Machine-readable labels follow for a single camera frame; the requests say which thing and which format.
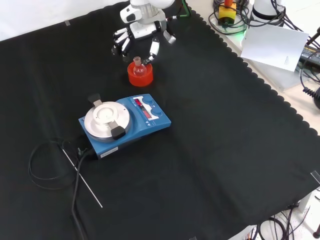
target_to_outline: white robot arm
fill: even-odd
[[[129,27],[116,31],[113,35],[113,54],[122,54],[126,57],[132,42],[153,36],[150,55],[143,60],[150,63],[158,54],[159,39],[155,36],[163,32],[165,39],[173,44],[175,35],[167,28],[167,19],[162,9],[170,7],[175,0],[130,0],[130,5],[120,12],[124,23],[131,23]]]

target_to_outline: metal rod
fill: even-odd
[[[71,161],[71,159],[69,158],[68,154],[66,153],[66,151],[64,149],[62,149],[62,151],[64,152],[64,154],[66,155],[66,157],[69,159],[70,163],[72,164],[72,166],[74,167],[74,169],[78,172],[78,169],[76,168],[76,166],[74,165],[74,163]],[[84,184],[87,186],[87,188],[89,189],[89,191],[91,192],[92,196],[95,198],[95,200],[97,201],[97,203],[100,205],[101,208],[102,205],[99,202],[98,198],[96,197],[96,195],[94,194],[94,192],[91,190],[91,188],[89,187],[89,185],[87,184],[87,182],[85,181],[85,179],[82,177],[82,175],[79,173],[79,176],[81,177],[82,181],[84,182]]]

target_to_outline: white wall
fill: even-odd
[[[126,0],[0,0],[0,41]]]

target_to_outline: white floor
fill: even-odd
[[[297,227],[302,222],[308,208],[310,207],[310,210],[303,224],[301,224],[301,226],[294,231],[295,240],[314,240],[315,239],[313,237],[313,233],[317,230],[318,226],[320,225],[320,201],[318,201],[315,198],[315,196],[317,196],[320,199],[320,191],[316,190],[312,193],[312,196],[308,202],[307,208],[303,213],[301,213],[298,208],[293,210],[293,213],[291,216],[291,224],[293,229],[295,229],[295,227]],[[289,210],[285,211],[284,213],[288,216]],[[283,225],[286,227],[287,220],[281,213],[277,214],[275,218],[279,219],[283,223]],[[261,234],[265,240],[276,240],[275,226],[277,229],[278,240],[282,238],[282,230],[280,226],[278,226],[277,224],[274,225],[273,221],[266,221],[261,226]]]

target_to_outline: electronic device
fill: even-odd
[[[79,122],[99,159],[143,136],[168,128],[171,121],[150,94],[102,102],[99,94]]]
[[[305,45],[299,61],[304,63],[308,59],[308,57],[311,54],[315,53],[317,50],[318,49],[316,49],[315,47]],[[307,65],[320,70],[320,53],[315,54],[310,59],[308,59]]]

